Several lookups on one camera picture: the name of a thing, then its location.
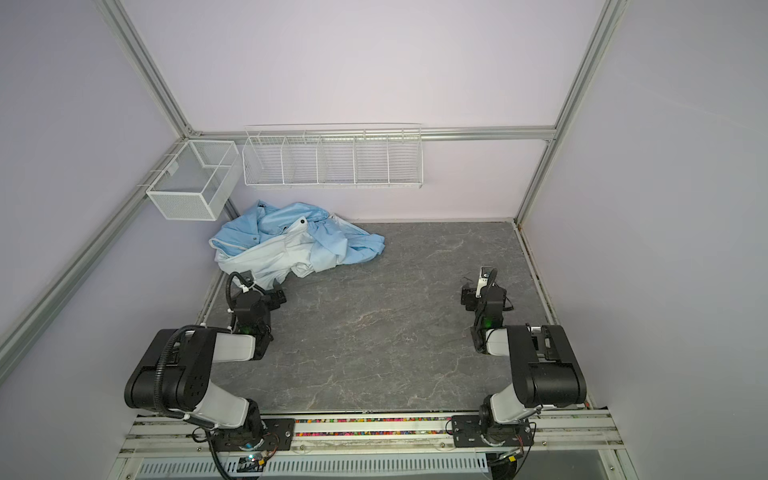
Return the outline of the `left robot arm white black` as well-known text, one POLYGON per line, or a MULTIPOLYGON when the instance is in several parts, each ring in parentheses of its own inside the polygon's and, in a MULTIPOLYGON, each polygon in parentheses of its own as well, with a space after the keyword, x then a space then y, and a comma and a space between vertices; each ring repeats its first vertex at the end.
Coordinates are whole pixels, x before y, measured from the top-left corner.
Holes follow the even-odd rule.
POLYGON ((228 431, 260 439, 265 427, 259 407, 211 380, 216 363, 251 362, 264 358, 274 340, 271 313, 286 302, 282 285, 266 287, 234 272, 227 277, 230 323, 162 329, 129 377, 126 405, 158 413, 207 431, 228 431))

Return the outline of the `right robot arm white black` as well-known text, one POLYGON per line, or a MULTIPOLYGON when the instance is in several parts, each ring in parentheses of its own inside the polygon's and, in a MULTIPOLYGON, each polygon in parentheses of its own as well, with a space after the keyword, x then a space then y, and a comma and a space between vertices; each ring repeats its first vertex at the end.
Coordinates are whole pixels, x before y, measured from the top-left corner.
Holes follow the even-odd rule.
POLYGON ((507 290, 497 283, 498 271, 480 269, 466 283, 460 303, 474 314, 471 337, 475 351, 509 361, 511 383, 491 394, 479 410, 483 435, 516 433, 546 407, 565 408, 587 400, 587 385, 570 341, 559 325, 506 325, 514 309, 507 290))

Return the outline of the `light blue jacket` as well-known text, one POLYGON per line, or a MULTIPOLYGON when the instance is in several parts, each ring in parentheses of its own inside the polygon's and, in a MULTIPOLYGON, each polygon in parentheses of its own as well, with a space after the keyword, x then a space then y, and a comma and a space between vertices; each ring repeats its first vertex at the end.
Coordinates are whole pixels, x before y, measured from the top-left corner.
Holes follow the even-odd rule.
POLYGON ((385 238, 311 204, 258 202, 225 223, 209 245, 223 272, 246 274, 268 290, 290 274, 304 278, 371 261, 383 253, 385 238))

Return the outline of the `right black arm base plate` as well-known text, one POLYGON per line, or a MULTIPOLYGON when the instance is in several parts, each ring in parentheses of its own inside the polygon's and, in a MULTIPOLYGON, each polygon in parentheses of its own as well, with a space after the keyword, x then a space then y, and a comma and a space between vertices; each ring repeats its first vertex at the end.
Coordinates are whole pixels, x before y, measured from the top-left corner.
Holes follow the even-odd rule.
POLYGON ((533 427, 529 423, 490 423, 477 413, 453 415, 449 432, 458 448, 528 447, 533 442, 533 427))

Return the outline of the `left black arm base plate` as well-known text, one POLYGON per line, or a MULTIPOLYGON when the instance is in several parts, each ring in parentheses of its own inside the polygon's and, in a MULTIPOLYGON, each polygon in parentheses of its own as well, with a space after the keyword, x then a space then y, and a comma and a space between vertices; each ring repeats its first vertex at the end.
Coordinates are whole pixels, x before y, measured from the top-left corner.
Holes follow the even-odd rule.
POLYGON ((217 430, 212 442, 216 452, 287 451, 291 448, 295 426, 295 418, 266 418, 255 431, 247 426, 217 430))

